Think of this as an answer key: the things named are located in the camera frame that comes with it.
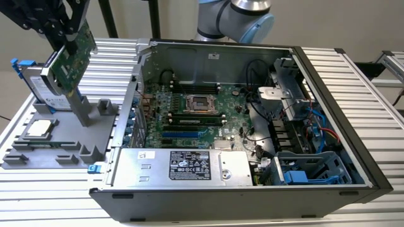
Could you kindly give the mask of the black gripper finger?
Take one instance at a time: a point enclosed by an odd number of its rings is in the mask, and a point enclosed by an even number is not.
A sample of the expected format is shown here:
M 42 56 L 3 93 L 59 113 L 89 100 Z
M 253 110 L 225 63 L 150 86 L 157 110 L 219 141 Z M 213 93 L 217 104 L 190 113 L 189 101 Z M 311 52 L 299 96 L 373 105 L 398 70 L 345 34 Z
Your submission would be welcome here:
M 71 17 L 66 24 L 66 29 L 67 29 L 66 49 L 70 54 L 77 54 L 78 44 L 75 40 L 78 38 L 81 29 L 86 21 L 86 14 L 89 11 L 90 0 L 69 0 L 67 3 L 71 7 Z
M 34 29 L 58 51 L 67 43 L 69 15 L 61 0 L 3 0 L 0 12 L 25 30 Z

